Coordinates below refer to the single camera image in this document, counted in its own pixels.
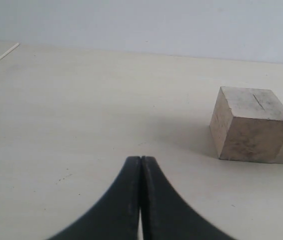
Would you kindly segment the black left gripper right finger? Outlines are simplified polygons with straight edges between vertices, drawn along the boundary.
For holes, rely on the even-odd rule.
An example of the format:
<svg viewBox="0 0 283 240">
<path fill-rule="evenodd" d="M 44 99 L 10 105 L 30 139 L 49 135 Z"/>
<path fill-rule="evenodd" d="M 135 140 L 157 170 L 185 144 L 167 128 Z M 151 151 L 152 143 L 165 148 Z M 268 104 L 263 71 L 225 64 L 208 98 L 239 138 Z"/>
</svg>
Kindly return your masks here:
<svg viewBox="0 0 283 240">
<path fill-rule="evenodd" d="M 157 160 L 141 158 L 140 210 L 145 240 L 230 240 L 199 215 L 170 184 Z"/>
</svg>

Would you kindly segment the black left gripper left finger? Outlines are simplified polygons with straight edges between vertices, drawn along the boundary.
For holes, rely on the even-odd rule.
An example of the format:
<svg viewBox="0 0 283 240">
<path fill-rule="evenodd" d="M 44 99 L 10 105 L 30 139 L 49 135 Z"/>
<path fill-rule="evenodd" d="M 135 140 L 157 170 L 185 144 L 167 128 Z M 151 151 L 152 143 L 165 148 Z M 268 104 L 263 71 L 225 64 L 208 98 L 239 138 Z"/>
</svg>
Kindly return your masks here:
<svg viewBox="0 0 283 240">
<path fill-rule="evenodd" d="M 141 157 L 128 157 L 105 194 L 51 240 L 137 240 Z"/>
</svg>

